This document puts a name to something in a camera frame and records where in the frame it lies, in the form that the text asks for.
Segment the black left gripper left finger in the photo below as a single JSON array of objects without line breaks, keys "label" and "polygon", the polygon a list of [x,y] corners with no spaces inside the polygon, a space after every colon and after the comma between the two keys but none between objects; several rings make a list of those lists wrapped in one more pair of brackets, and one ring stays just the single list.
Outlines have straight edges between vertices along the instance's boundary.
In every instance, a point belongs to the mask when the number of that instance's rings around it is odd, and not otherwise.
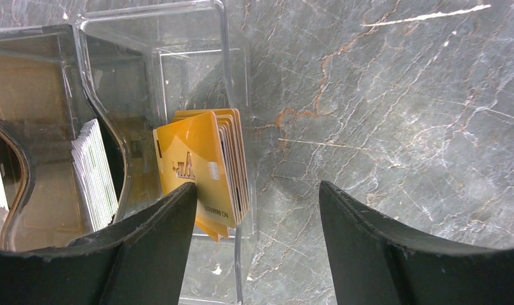
[{"label": "black left gripper left finger", "polygon": [[196,207],[186,182],[66,247],[0,250],[0,304],[177,304]]}]

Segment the gold VIP card stack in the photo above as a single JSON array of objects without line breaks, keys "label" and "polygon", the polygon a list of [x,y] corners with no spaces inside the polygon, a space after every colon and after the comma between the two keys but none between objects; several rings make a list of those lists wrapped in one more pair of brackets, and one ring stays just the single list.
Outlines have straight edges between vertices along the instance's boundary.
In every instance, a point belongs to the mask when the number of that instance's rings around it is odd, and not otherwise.
[{"label": "gold VIP card stack", "polygon": [[179,110],[152,135],[163,193],[196,184],[195,225],[213,241],[227,238],[251,207],[239,110]]}]

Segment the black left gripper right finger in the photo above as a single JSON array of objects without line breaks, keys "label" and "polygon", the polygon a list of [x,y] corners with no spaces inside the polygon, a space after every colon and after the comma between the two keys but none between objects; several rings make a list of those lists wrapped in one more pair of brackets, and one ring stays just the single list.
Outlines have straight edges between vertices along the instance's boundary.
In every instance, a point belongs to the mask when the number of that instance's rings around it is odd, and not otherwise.
[{"label": "black left gripper right finger", "polygon": [[329,181],[319,208],[339,304],[514,304],[514,248],[422,232]]}]

